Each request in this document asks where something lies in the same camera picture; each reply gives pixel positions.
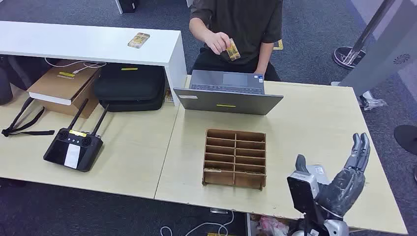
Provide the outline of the person's right hand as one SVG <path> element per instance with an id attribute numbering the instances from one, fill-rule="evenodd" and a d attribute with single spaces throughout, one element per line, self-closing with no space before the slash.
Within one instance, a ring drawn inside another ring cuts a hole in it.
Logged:
<path id="1" fill-rule="evenodd" d="M 204 39 L 204 42 L 217 55 L 226 51 L 226 49 L 231 46 L 231 41 L 230 41 L 229 36 L 223 32 L 214 33 L 208 30 L 205 33 L 203 39 Z"/>

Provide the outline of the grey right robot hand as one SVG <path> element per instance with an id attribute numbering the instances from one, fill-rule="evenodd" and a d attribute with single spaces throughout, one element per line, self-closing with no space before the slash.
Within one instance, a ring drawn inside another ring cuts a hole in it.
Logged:
<path id="1" fill-rule="evenodd" d="M 294 208 L 304 214 L 317 214 L 321 209 L 342 218 L 361 194 L 369 154 L 370 140 L 366 133 L 353 135 L 354 144 L 342 170 L 329 184 L 318 183 L 306 168 L 305 157 L 296 159 L 296 170 L 287 177 Z"/>

